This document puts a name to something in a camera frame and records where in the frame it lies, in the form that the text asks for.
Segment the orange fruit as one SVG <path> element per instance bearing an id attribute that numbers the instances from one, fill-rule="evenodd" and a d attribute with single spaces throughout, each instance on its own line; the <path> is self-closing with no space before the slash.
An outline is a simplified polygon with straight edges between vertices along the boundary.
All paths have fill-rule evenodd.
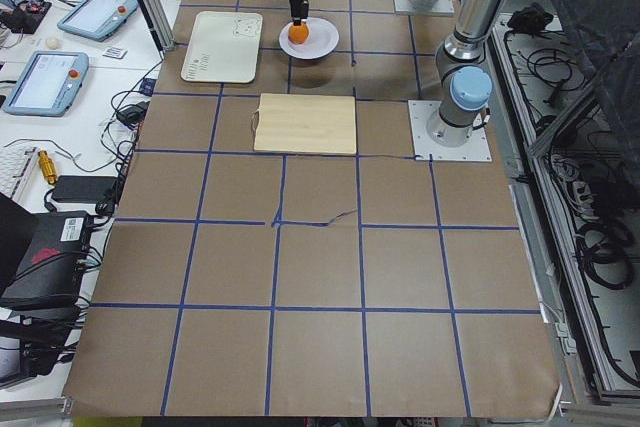
<path id="1" fill-rule="evenodd" d="M 288 30 L 288 40 L 294 45 L 304 44 L 309 38 L 310 29 L 306 23 L 291 25 Z"/>

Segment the white round plate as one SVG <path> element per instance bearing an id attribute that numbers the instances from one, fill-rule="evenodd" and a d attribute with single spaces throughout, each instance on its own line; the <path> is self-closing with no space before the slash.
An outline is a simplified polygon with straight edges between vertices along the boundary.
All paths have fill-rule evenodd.
<path id="1" fill-rule="evenodd" d="M 279 34 L 281 49 L 289 56 L 303 60 L 318 59 L 330 54 L 339 41 L 339 33 L 334 24 L 316 17 L 309 17 L 306 23 L 310 33 L 302 44 L 295 44 L 289 40 L 288 31 L 292 25 L 291 22 L 281 30 Z"/>

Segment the cream bear tray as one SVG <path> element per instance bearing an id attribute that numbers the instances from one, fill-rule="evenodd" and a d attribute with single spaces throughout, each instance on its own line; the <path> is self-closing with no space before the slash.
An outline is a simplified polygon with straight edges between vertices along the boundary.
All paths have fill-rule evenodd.
<path id="1" fill-rule="evenodd" d="M 252 82 L 263 17 L 258 13 L 204 11 L 196 15 L 181 69 L 186 82 Z"/>

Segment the bamboo cutting board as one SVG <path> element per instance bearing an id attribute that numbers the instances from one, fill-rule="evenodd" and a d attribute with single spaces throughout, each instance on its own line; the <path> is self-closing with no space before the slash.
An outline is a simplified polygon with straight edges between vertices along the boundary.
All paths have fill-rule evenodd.
<path id="1" fill-rule="evenodd" d="M 357 151 L 355 107 L 351 96 L 263 93 L 254 150 L 353 155 Z"/>

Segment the small printed card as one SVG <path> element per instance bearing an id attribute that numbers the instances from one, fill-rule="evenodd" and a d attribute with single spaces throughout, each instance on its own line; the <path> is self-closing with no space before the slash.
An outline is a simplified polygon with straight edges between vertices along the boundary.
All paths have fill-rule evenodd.
<path id="1" fill-rule="evenodd" d="M 108 58 L 113 58 L 113 59 L 122 59 L 125 57 L 126 53 L 127 53 L 126 49 L 109 47 L 104 51 L 103 56 Z"/>

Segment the far blue teach pendant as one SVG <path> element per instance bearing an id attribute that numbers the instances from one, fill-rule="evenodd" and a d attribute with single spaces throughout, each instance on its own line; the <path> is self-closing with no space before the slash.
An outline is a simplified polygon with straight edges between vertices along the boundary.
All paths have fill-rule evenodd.
<path id="1" fill-rule="evenodd" d="M 104 41 L 111 37 L 137 8 L 137 0 L 83 0 L 57 23 L 57 27 L 73 35 Z"/>

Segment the blue teach pendant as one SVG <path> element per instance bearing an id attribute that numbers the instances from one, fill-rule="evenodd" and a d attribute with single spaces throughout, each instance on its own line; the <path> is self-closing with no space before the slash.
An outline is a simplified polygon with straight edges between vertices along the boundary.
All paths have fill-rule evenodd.
<path id="1" fill-rule="evenodd" d="M 104 41 L 111 37 L 137 8 L 137 0 L 83 0 L 57 23 L 57 27 L 73 35 Z"/>
<path id="2" fill-rule="evenodd" d="M 61 117 L 71 107 L 89 68 L 83 52 L 34 52 L 2 110 L 15 116 Z"/>

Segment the beige round ball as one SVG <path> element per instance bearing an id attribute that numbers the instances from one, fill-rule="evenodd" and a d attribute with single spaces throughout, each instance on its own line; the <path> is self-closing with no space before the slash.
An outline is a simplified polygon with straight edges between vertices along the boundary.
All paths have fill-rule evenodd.
<path id="1" fill-rule="evenodd" d="M 56 50 L 61 47 L 61 41 L 56 37 L 48 37 L 45 44 L 49 49 Z"/>

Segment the near blue teach pendant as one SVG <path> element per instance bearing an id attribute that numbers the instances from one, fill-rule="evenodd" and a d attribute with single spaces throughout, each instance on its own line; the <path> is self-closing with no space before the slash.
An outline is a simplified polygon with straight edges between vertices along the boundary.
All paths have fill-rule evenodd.
<path id="1" fill-rule="evenodd" d="M 15 116 L 61 117 L 71 107 L 89 68 L 83 52 L 34 52 L 2 110 Z"/>

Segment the black laptop charger brick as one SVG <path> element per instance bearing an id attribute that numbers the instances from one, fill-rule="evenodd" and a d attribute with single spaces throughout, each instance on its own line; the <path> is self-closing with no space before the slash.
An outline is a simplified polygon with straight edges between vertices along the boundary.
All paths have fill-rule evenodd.
<path id="1" fill-rule="evenodd" d="M 60 203 L 97 202 L 114 192 L 114 176 L 62 175 L 52 192 L 52 199 Z"/>

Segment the gold metal cylinder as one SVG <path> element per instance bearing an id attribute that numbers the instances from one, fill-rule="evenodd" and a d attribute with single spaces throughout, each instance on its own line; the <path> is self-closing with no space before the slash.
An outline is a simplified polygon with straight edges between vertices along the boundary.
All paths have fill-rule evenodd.
<path id="1" fill-rule="evenodd" d="M 54 162 L 46 150 L 38 151 L 38 165 L 44 180 L 49 185 L 55 185 L 58 180 L 58 174 Z"/>

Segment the black electronics box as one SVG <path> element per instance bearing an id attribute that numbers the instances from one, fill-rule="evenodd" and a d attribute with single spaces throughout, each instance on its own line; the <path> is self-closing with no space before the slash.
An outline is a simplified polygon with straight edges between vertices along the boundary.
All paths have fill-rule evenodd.
<path id="1" fill-rule="evenodd" d="M 3 217 L 1 306 L 23 312 L 74 306 L 92 230 L 86 211 Z"/>

